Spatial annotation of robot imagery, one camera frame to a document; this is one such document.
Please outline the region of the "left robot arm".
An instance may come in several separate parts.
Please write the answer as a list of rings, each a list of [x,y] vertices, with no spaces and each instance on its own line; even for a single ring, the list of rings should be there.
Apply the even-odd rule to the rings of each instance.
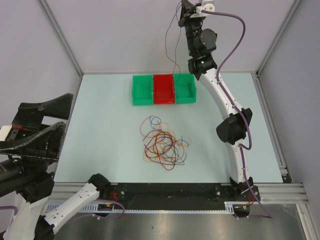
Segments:
[[[46,207],[55,182],[49,165],[59,160],[73,95],[21,103],[10,125],[0,128],[0,194],[15,194],[13,215],[3,240],[52,240],[81,208],[110,196],[111,183],[94,174],[72,197],[50,213]]]

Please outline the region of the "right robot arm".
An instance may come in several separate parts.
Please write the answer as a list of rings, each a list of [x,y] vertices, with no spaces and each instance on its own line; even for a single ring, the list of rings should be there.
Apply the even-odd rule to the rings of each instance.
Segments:
[[[249,125],[253,113],[236,101],[220,75],[222,66],[217,65],[212,56],[218,35],[212,29],[202,28],[209,15],[224,16],[224,13],[215,11],[212,0],[196,4],[183,0],[178,26],[185,29],[191,57],[188,70],[207,89],[220,111],[222,122],[216,127],[216,133],[225,143],[230,160],[230,194],[235,200],[242,201],[254,187],[244,154],[252,148]]]

